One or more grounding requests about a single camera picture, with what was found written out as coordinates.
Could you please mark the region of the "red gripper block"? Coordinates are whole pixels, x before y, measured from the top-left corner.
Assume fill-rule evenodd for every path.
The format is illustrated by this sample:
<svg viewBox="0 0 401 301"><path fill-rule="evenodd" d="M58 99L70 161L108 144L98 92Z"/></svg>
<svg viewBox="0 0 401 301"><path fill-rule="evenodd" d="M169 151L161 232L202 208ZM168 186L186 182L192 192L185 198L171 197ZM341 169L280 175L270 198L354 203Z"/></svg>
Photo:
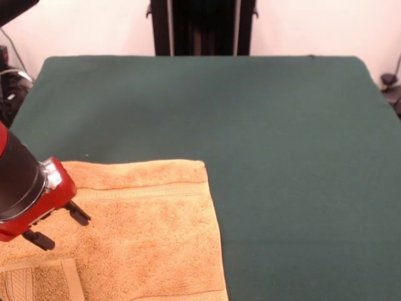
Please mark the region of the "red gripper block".
<svg viewBox="0 0 401 301"><path fill-rule="evenodd" d="M42 163L46 184L39 199L17 217L1 223L1 241L9 242L22 235L24 239L44 251L53 250L55 242L46 235L30 228L46 214L64 207L70 216L80 225L88 225L91 217L72 199L76 195L76 186L62 163L50 157Z"/></svg>

